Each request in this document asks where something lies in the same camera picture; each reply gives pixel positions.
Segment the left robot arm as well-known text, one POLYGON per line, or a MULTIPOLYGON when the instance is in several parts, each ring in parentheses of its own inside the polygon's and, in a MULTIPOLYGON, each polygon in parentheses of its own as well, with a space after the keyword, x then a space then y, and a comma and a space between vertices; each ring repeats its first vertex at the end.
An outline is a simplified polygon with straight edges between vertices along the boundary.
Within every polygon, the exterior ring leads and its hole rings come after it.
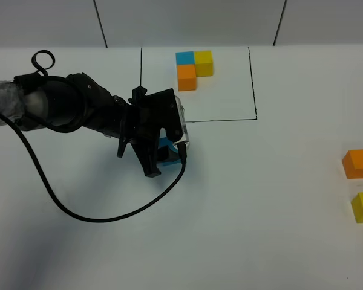
POLYGON ((148 95, 139 86, 124 100, 84 73, 66 78, 32 73, 0 82, 0 115, 20 130, 71 133, 85 127, 117 138, 117 156, 130 144, 147 177, 160 174, 159 163, 178 160, 176 150, 161 143, 161 134, 173 146, 188 143, 183 114, 173 89, 148 95))

